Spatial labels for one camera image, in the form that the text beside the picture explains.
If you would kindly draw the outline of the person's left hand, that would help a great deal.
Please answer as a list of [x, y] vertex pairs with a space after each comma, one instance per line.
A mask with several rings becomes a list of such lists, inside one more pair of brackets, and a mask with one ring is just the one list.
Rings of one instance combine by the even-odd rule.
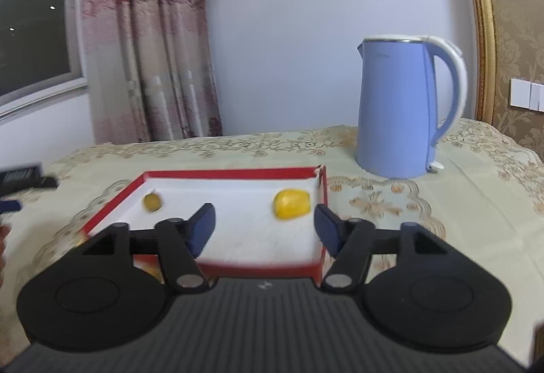
[[4, 283], [3, 271], [5, 268], [5, 239], [10, 232], [10, 226], [2, 225], [0, 227], [0, 286]]

